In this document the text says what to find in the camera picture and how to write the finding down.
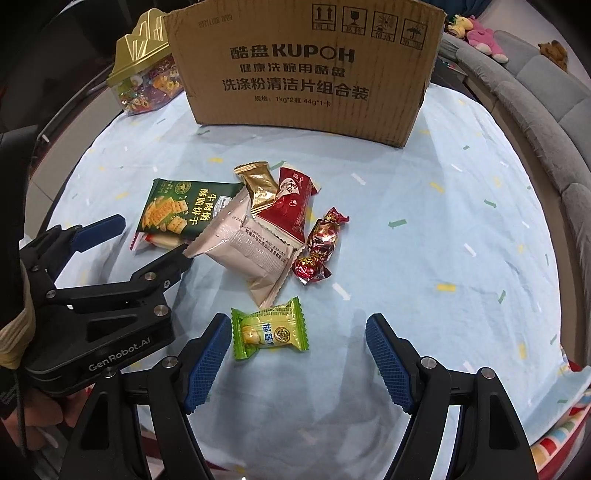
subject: green and yellow candy wrapper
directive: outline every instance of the green and yellow candy wrapper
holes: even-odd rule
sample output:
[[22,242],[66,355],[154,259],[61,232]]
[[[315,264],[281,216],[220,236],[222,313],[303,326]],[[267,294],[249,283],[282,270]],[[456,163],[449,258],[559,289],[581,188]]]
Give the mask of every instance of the green and yellow candy wrapper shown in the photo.
[[232,309],[234,357],[249,358],[259,348],[293,345],[298,350],[308,350],[306,323],[298,297],[285,305],[247,314]]

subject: green cracker package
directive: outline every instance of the green cracker package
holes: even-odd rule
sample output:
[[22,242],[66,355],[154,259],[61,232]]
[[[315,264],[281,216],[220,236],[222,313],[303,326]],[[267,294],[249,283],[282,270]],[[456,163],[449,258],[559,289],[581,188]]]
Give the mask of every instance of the green cracker package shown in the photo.
[[234,357],[249,358],[259,348],[293,345],[298,350],[308,350],[306,323],[298,297],[285,305],[247,314],[232,309]]
[[137,231],[195,240],[243,186],[242,183],[155,179]]

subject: cardboard box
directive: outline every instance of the cardboard box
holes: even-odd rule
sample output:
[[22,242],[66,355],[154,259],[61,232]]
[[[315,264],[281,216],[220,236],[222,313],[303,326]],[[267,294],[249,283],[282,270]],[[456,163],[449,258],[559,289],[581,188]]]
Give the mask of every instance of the cardboard box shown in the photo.
[[164,22],[198,123],[403,147],[444,19],[416,0],[204,0]]

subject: stuffed toy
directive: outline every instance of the stuffed toy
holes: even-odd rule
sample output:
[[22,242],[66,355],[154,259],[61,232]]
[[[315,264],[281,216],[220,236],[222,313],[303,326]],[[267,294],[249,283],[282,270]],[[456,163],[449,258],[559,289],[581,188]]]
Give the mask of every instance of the stuffed toy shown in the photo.
[[552,43],[538,43],[538,46],[544,57],[548,57],[561,69],[568,72],[566,61],[569,59],[569,54],[558,40],[552,40]]
[[470,16],[473,29],[466,33],[468,43],[484,55],[490,55],[493,60],[499,63],[507,63],[509,59],[505,56],[503,49],[496,42],[493,36],[493,31],[490,28],[484,28],[482,24],[476,20],[474,15]]
[[466,32],[472,30],[473,25],[469,18],[454,15],[452,22],[447,26],[447,32],[454,37],[463,39]]

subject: yellow lid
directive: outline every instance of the yellow lid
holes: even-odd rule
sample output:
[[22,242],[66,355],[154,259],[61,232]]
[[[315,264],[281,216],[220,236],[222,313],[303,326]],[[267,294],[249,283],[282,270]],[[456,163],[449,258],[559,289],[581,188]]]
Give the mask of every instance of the yellow lid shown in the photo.
[[107,85],[117,85],[170,54],[168,37],[162,22],[164,12],[151,8],[139,16],[132,33],[117,40],[115,65]]

